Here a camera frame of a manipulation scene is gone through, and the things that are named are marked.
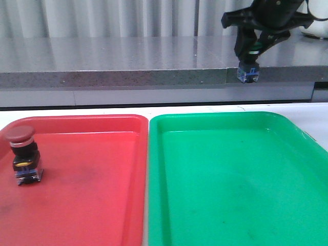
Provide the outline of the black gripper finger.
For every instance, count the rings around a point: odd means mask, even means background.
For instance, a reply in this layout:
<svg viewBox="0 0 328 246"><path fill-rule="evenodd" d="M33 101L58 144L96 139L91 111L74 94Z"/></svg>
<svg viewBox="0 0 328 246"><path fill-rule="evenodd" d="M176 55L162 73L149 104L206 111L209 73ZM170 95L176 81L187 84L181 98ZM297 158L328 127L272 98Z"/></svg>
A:
<svg viewBox="0 0 328 246"><path fill-rule="evenodd" d="M254 56L249 54L255 43L256 34L254 29L238 26L234 51L240 62L253 63L255 61Z"/></svg>
<svg viewBox="0 0 328 246"><path fill-rule="evenodd" d="M278 43L288 40L291 36L291 33L288 30L275 33L268 29L260 29L260 31L260 36L257 40L260 48L258 49L259 54L257 56L261 56L265 51Z"/></svg>

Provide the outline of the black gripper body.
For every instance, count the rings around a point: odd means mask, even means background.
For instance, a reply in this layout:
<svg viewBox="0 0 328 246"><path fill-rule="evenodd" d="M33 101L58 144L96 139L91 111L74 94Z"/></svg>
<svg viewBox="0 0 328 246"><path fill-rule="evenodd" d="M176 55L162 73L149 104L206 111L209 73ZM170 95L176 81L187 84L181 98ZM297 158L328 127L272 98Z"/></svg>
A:
<svg viewBox="0 0 328 246"><path fill-rule="evenodd" d="M314 17L297 11L302 3L295 0L253 1L247 8L225 12L221 23L224 28L238 26L269 33L289 31L300 26L308 28Z"/></svg>

